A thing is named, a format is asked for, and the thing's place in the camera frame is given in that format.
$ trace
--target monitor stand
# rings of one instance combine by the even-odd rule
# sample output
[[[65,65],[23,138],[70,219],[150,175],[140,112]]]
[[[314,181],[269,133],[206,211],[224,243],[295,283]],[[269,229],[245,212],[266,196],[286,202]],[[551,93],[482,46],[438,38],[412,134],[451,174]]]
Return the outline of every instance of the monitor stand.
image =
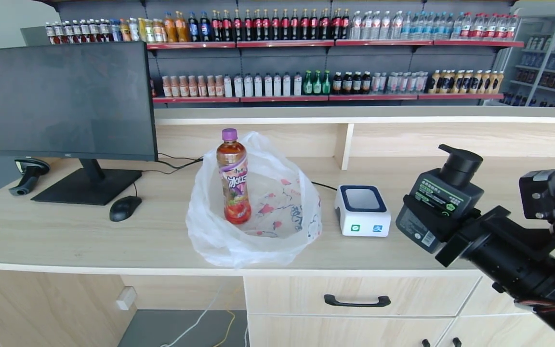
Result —
[[[31,200],[64,204],[108,204],[142,175],[140,170],[103,169],[97,160],[80,160],[78,169]]]

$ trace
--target white plastic bag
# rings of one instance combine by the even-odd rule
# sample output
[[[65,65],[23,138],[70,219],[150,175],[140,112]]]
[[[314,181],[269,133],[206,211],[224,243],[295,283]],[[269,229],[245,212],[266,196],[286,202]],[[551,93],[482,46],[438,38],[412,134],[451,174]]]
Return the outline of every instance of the white plastic bag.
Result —
[[[224,218],[217,147],[203,157],[185,216],[194,250],[216,266],[286,265],[322,231],[318,191],[310,179],[257,132],[238,140],[247,150],[252,210],[236,226]]]

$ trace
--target wall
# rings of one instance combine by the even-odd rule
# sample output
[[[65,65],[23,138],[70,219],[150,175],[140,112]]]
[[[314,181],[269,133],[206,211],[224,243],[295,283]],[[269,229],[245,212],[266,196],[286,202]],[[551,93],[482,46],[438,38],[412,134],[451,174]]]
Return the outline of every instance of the wall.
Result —
[[[0,48],[24,46],[20,28],[59,20],[51,6],[33,0],[0,0]]]

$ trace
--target gray floor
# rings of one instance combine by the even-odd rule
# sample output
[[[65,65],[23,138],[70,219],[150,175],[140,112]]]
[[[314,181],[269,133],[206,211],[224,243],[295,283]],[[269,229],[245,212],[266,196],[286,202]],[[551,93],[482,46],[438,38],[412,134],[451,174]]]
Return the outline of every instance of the gray floor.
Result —
[[[13,157],[0,156],[0,188],[20,177]],[[202,311],[139,310],[121,339],[119,347],[160,347],[174,341],[196,322]],[[234,311],[228,339],[220,347],[243,347],[246,326],[245,311]],[[174,347],[213,347],[224,338],[231,315],[225,311],[209,311],[198,326]]]

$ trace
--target milk tea bottle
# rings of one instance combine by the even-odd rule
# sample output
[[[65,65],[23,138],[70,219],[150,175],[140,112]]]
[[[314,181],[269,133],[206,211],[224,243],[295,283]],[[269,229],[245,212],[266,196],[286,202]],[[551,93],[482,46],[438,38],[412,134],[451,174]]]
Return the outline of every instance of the milk tea bottle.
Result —
[[[247,195],[247,152],[237,142],[237,130],[222,130],[224,143],[218,147],[216,157],[224,193],[224,216],[233,224],[250,219],[251,206]]]

